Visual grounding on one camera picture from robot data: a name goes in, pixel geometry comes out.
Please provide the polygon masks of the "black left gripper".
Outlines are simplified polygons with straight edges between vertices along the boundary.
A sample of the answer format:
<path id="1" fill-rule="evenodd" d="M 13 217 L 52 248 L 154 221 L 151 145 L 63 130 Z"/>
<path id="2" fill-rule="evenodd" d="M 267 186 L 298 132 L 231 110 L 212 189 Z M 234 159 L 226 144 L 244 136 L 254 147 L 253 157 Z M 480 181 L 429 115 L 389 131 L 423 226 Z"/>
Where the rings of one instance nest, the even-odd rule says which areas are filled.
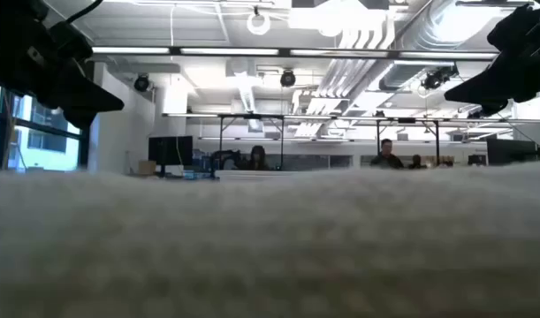
<path id="1" fill-rule="evenodd" d="M 122 110 L 124 102 L 58 55 L 43 24 L 48 13 L 42 0 L 0 0 L 0 86 L 61 108 L 70 124 L 88 129 L 96 112 Z"/>

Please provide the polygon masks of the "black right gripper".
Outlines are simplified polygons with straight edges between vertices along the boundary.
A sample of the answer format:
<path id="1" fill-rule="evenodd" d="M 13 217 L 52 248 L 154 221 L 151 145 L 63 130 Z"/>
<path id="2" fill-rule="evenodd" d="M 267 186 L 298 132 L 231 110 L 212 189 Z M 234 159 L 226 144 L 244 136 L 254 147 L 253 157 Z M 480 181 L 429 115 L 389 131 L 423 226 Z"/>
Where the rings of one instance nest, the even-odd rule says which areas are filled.
<path id="1" fill-rule="evenodd" d="M 487 35 L 498 49 L 489 68 L 446 91 L 449 102 L 482 105 L 481 116 L 493 116 L 509 99 L 526 102 L 540 92 L 540 0 L 524 4 L 501 19 Z"/>

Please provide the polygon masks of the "black cabinet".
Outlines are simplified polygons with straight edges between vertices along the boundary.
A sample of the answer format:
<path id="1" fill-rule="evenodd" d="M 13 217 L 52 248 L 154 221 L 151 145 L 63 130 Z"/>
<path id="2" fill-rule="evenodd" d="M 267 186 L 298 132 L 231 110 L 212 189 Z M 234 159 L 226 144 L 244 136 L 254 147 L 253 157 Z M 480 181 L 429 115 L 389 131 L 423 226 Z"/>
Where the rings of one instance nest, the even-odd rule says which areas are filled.
<path id="1" fill-rule="evenodd" d="M 536 160 L 536 143 L 525 140 L 486 140 L 488 164 L 501 166 Z"/>

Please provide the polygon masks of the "black computer monitor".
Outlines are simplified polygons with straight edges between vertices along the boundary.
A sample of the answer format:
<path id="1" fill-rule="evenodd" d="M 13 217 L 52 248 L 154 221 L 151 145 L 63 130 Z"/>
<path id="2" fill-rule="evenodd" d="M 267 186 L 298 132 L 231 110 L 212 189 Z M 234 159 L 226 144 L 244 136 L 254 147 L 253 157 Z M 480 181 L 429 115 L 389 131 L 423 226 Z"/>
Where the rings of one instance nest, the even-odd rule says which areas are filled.
<path id="1" fill-rule="evenodd" d="M 193 137 L 170 136 L 148 139 L 148 159 L 159 165 L 191 165 Z"/>

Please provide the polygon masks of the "black overhead light bar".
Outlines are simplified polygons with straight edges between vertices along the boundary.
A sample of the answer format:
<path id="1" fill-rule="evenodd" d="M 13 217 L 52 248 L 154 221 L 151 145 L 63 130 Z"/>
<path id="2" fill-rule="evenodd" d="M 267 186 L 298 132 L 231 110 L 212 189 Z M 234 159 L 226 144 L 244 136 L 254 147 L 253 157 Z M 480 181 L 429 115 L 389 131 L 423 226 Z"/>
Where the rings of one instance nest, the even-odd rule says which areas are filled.
<path id="1" fill-rule="evenodd" d="M 162 56 L 162 57 L 278 57 L 322 59 L 386 59 L 409 61 L 491 61 L 498 52 L 458 50 L 400 50 L 400 49 L 299 49 L 248 47 L 136 47 L 95 46 L 100 56 Z"/>

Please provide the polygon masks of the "white plaid dish towel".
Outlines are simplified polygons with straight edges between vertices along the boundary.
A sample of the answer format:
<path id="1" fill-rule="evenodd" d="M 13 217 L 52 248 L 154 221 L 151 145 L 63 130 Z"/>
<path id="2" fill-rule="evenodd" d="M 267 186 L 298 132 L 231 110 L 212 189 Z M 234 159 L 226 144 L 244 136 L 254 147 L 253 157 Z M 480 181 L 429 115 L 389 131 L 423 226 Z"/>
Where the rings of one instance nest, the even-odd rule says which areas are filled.
<path id="1" fill-rule="evenodd" d="M 0 318 L 540 318 L 540 162 L 0 172 Z"/>

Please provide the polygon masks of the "black window frame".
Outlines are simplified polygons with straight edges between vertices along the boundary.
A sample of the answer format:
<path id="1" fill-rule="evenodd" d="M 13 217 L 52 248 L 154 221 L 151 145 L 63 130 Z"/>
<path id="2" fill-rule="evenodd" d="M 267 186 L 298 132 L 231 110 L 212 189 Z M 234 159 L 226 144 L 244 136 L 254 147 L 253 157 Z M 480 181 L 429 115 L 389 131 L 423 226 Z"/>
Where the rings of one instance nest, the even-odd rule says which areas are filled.
<path id="1" fill-rule="evenodd" d="M 20 97 L 0 87 L 0 169 L 84 169 L 88 136 L 60 109 L 47 109 L 31 96 Z"/>

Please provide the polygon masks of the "black workstation frame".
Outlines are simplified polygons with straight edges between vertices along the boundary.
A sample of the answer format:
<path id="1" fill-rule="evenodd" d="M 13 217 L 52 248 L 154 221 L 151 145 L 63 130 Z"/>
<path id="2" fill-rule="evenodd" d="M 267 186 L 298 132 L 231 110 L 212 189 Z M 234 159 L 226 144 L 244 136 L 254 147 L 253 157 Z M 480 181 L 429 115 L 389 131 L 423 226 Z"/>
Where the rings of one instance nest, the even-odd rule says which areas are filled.
<path id="1" fill-rule="evenodd" d="M 226 118 L 231 118 L 232 121 L 229 123 L 231 125 L 233 121 L 236 118 L 242 118 L 242 119 L 256 119 L 256 120 L 263 120 L 267 119 L 272 124 L 274 119 L 278 119 L 281 121 L 281 126 L 277 126 L 278 131 L 280 132 L 280 170 L 283 168 L 283 162 L 284 162 L 284 141 L 285 141 L 285 135 L 284 135 L 284 129 L 285 129 L 285 116 L 284 115 L 277 115 L 277 114 L 260 114 L 260 113 L 238 113 L 238 114 L 218 114 L 217 117 L 220 120 L 220 126 L 219 126 L 219 138 L 218 138 L 218 168 L 222 168 L 222 152 L 223 152 L 223 132 L 226 129 L 224 126 L 224 120 Z"/>
<path id="2" fill-rule="evenodd" d="M 441 163 L 440 158 L 440 121 L 436 119 L 427 119 L 427 118 L 416 118 L 416 117 L 386 117 L 384 119 L 376 119 L 376 150 L 381 150 L 381 132 L 380 126 L 383 121 L 389 123 L 411 125 L 411 124 L 422 124 L 430 133 L 435 136 L 435 145 L 436 145 L 436 166 L 439 166 Z"/>

